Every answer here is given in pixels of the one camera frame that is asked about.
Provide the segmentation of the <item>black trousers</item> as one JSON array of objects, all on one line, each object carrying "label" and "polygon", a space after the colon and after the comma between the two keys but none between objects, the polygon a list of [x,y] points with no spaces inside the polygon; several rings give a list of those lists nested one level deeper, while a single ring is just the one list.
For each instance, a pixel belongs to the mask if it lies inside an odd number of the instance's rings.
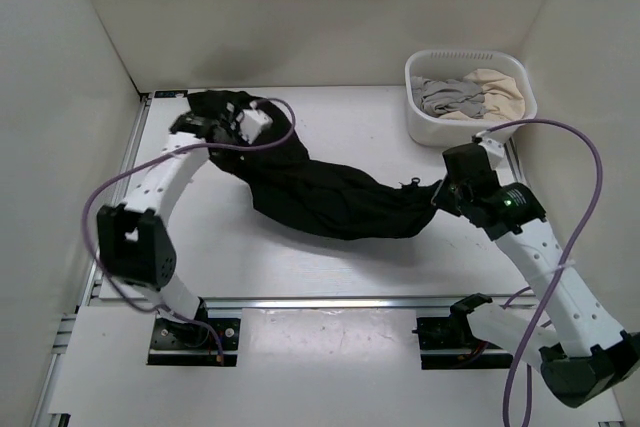
[{"label": "black trousers", "polygon": [[257,212],[286,227],[340,240],[403,239],[419,234],[437,212],[431,205],[436,185],[412,179],[391,187],[354,167],[312,159],[287,115],[266,99],[228,90],[191,93],[187,99],[189,108],[245,108],[256,100],[272,118],[255,141],[258,151],[215,147],[209,155],[216,167],[249,186]]}]

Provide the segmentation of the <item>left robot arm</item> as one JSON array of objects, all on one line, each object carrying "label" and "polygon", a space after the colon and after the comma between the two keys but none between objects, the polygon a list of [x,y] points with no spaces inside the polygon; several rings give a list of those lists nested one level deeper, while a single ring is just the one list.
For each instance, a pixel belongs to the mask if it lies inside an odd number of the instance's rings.
[{"label": "left robot arm", "polygon": [[220,115],[188,112],[169,128],[162,155],[129,173],[139,184],[115,206],[96,215],[99,262],[116,292],[124,285],[141,294],[161,317],[176,322],[175,335],[188,347],[206,342],[210,324],[197,313],[201,300],[175,273],[177,254],[167,231],[176,203],[195,173],[209,160],[211,145],[238,152],[251,148],[272,119],[251,102],[226,103]]}]

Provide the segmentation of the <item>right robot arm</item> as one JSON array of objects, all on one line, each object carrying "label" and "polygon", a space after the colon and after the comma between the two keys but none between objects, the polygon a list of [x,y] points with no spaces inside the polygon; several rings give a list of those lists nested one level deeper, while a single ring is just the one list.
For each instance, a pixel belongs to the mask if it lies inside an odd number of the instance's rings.
[{"label": "right robot arm", "polygon": [[577,408],[639,368],[639,336],[628,332],[562,263],[546,212],[522,183],[503,186],[491,162],[501,146],[469,143],[443,153],[446,175],[434,205],[482,229],[512,261],[552,322],[530,324],[483,294],[450,308],[449,334],[460,346],[487,341],[539,372],[551,393]]}]

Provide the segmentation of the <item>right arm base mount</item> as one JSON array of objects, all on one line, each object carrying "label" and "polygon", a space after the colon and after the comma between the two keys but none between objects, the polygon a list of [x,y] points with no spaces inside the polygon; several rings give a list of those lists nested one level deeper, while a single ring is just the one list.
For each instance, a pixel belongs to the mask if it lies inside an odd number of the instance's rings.
[{"label": "right arm base mount", "polygon": [[412,333],[418,338],[421,369],[507,369],[512,356],[495,344],[474,337],[467,322],[468,314],[492,303],[487,295],[473,294],[454,303],[447,316],[418,317]]}]

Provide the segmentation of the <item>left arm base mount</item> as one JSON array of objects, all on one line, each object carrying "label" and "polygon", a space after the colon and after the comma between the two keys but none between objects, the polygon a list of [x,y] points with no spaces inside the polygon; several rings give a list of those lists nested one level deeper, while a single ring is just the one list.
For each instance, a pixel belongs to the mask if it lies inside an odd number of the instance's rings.
[{"label": "left arm base mount", "polygon": [[241,319],[209,317],[208,324],[219,337],[222,353],[211,332],[193,324],[157,317],[149,342],[150,366],[235,367],[238,360]]}]

